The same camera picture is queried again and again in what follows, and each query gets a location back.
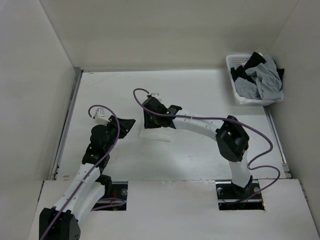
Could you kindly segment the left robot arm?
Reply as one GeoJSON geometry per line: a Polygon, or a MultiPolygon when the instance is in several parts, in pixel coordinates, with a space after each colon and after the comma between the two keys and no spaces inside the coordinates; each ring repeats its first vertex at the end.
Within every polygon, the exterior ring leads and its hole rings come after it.
{"type": "Polygon", "coordinates": [[[53,207],[45,207],[39,215],[40,240],[80,239],[80,224],[100,199],[112,195],[112,179],[103,171],[115,143],[130,132],[135,122],[110,116],[105,124],[91,129],[90,143],[74,180],[53,207]]]}

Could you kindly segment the white tank top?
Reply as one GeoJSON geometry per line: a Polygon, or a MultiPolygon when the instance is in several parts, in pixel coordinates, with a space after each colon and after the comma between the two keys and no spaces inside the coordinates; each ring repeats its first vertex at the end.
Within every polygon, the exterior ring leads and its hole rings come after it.
{"type": "Polygon", "coordinates": [[[172,140],[172,131],[163,127],[147,129],[142,126],[139,137],[161,142],[170,142],[172,140]]]}

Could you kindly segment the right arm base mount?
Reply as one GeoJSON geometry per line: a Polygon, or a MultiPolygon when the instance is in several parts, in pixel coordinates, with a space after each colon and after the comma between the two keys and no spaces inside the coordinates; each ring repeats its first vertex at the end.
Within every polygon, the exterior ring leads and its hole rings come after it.
{"type": "Polygon", "coordinates": [[[220,211],[265,210],[262,194],[256,194],[261,190],[257,180],[244,189],[231,181],[217,181],[215,187],[220,211]]]}

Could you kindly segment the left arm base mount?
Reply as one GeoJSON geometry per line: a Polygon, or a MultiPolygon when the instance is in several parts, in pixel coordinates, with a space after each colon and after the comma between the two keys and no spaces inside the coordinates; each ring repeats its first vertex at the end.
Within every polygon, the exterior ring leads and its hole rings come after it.
{"type": "Polygon", "coordinates": [[[126,211],[128,182],[113,182],[107,192],[94,205],[93,211],[126,211]]]}

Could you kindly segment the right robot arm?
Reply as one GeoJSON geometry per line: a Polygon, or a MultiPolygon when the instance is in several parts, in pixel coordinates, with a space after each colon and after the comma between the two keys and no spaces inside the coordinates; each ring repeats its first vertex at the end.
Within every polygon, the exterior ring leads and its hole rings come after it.
{"type": "Polygon", "coordinates": [[[212,120],[196,116],[180,106],[165,107],[151,95],[142,106],[145,129],[187,130],[216,141],[220,155],[229,163],[233,194],[243,198],[250,192],[252,175],[247,167],[250,138],[242,126],[229,121],[224,121],[222,126],[218,126],[212,120]]]}

